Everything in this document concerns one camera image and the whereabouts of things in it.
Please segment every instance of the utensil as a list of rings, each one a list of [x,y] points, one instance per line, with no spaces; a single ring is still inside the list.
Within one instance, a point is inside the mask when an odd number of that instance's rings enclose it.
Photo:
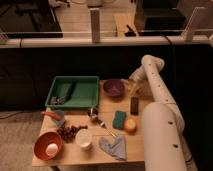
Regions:
[[[97,122],[98,122],[98,124],[99,124],[102,128],[106,129],[106,131],[107,131],[109,134],[111,134],[114,138],[116,138],[116,134],[114,134],[112,131],[110,131],[110,130],[106,127],[106,124],[105,124],[104,121],[98,119]]]

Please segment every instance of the floor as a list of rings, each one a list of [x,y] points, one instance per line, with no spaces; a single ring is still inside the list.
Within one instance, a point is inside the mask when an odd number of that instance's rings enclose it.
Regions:
[[[71,2],[68,8],[66,4],[62,4],[55,9],[57,19],[63,31],[64,37],[90,37],[91,36],[91,19],[90,11],[84,0]],[[130,0],[108,0],[100,7],[100,31],[103,37],[116,36],[115,13],[135,13],[135,3]]]
[[[51,171],[49,167],[32,167],[33,147],[39,135],[43,117],[40,111],[0,112],[0,170],[1,171]],[[144,165],[97,165],[84,167],[60,166],[62,171],[143,171]]]

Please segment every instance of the white cup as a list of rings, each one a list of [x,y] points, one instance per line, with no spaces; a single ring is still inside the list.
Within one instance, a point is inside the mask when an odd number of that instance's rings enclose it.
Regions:
[[[75,136],[75,141],[83,150],[89,150],[92,147],[92,134],[88,129],[80,129]]]

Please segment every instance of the glass partition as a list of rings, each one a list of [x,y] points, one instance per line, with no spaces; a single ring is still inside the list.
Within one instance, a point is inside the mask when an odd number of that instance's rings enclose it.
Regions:
[[[26,42],[110,39],[119,44],[153,36],[193,41],[213,34],[212,11],[211,0],[1,0],[0,32]]]

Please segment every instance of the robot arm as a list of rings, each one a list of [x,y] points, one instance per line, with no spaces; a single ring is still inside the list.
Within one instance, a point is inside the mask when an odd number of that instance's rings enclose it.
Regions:
[[[146,170],[196,171],[194,162],[191,162],[193,166],[186,165],[191,153],[182,136],[184,120],[159,74],[164,61],[145,55],[141,63],[131,79],[138,84],[147,78],[154,97],[154,102],[145,107],[141,121]]]

